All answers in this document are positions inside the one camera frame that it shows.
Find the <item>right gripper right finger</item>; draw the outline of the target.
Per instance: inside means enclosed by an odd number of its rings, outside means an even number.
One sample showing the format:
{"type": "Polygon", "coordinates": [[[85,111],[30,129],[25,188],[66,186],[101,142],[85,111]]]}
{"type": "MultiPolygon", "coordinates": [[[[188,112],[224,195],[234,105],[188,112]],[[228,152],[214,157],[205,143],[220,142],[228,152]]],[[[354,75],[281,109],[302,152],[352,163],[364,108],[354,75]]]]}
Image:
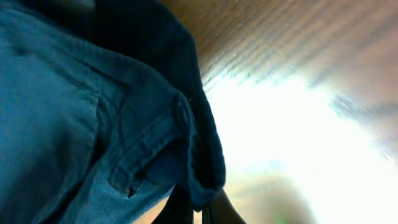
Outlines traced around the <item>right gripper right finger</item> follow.
{"type": "Polygon", "coordinates": [[[219,194],[202,210],[202,224],[246,224],[221,189],[219,194]]]}

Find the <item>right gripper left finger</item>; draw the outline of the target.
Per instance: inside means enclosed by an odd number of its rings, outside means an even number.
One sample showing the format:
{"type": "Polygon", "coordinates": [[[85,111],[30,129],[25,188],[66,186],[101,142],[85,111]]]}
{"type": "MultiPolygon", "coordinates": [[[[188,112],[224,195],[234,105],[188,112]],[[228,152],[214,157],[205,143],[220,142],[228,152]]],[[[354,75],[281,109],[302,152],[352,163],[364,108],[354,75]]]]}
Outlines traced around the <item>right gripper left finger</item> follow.
{"type": "Polygon", "coordinates": [[[175,185],[165,207],[152,224],[193,224],[193,207],[190,194],[175,185]]]}

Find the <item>dark blue shorts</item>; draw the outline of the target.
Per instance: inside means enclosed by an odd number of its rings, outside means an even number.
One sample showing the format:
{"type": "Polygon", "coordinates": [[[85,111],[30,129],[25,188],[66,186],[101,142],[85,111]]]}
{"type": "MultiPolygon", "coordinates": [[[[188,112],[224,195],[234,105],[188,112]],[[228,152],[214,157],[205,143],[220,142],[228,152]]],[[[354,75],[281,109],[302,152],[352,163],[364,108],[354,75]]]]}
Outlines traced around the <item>dark blue shorts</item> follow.
{"type": "Polygon", "coordinates": [[[195,42],[158,1],[1,2],[1,222],[132,223],[225,183],[195,42]]]}

